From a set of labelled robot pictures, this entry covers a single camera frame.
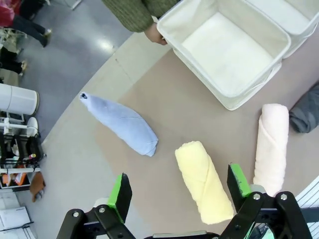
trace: blue rolled towel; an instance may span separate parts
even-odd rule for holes
[[[85,92],[80,94],[80,100],[99,122],[137,153],[154,155],[159,139],[148,123],[134,110]]]

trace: red bag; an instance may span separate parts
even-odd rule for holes
[[[11,26],[13,22],[12,9],[5,6],[0,6],[0,26]]]
[[[21,0],[11,0],[11,7],[15,14],[20,13]]]

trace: screw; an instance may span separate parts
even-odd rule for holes
[[[259,200],[259,199],[260,199],[260,195],[259,195],[258,193],[254,194],[253,199],[255,199],[255,200]]]
[[[280,199],[281,199],[281,200],[287,200],[287,195],[286,195],[286,194],[282,194],[282,195],[280,196]]]

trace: pink rolled towel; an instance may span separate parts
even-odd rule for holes
[[[284,183],[289,113],[279,104],[263,105],[259,118],[254,184],[274,197]]]

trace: yellow rolled towel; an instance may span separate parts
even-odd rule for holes
[[[202,143],[185,143],[175,151],[175,156],[203,223],[215,224],[233,218],[231,202]]]

